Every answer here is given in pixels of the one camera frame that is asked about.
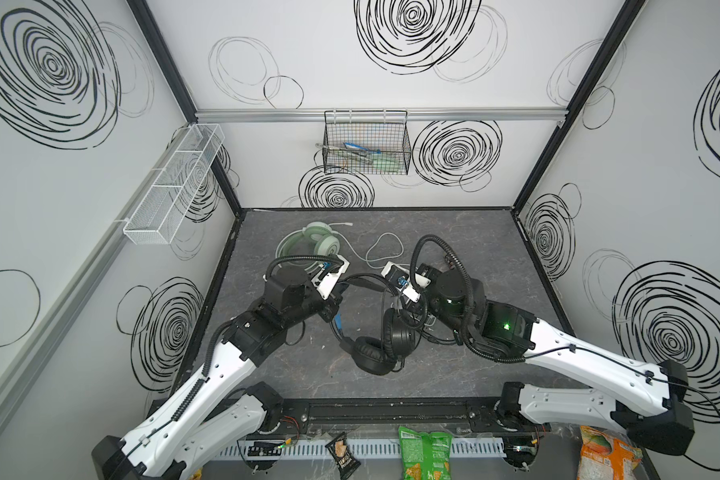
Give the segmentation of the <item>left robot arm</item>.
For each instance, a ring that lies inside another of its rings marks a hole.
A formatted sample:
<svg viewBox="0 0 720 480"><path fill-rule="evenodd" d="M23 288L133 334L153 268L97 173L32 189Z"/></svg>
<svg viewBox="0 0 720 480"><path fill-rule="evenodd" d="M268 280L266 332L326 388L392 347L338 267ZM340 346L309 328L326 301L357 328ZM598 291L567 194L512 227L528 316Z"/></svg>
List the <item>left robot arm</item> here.
<svg viewBox="0 0 720 480"><path fill-rule="evenodd" d="M290 328L319 315L331 320L333 290L350 263L317 256L308 274L295 257L273 260L264 291L214 332L203 363L155 412L124 437L107 436L92 451L100 479L189 479L224 448L258 430L277 429L282 397L259 383L225 410L220 404L286 340Z"/></svg>

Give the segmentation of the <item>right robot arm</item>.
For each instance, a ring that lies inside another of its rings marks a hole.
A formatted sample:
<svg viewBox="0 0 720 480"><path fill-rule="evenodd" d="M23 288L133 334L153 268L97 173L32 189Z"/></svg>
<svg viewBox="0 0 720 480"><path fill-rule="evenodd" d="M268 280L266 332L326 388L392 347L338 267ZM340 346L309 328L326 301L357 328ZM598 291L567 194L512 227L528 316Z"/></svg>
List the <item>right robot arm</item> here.
<svg viewBox="0 0 720 480"><path fill-rule="evenodd" d="M656 423L671 417L691 420L693 414L682 401L682 396L689 391L701 396L715 411L720 422L717 405L705 393L688 385L687 380L680 375L678 364L658 366L646 363L639 369L635 360L567 336L540 319L534 321L531 334L535 348L529 353L511 358L490 354L474 336L477 329L472 322L474 298L471 277L450 245L433 234L421 237L413 249L410 266L417 266L418 256L427 243L433 243L445 252L462 279L466 300L463 314L458 318L457 337L473 354L500 364L534 364L599 389L625 405L643 426L649 421ZM720 472L720 467L698 461L693 464L708 471Z"/></svg>

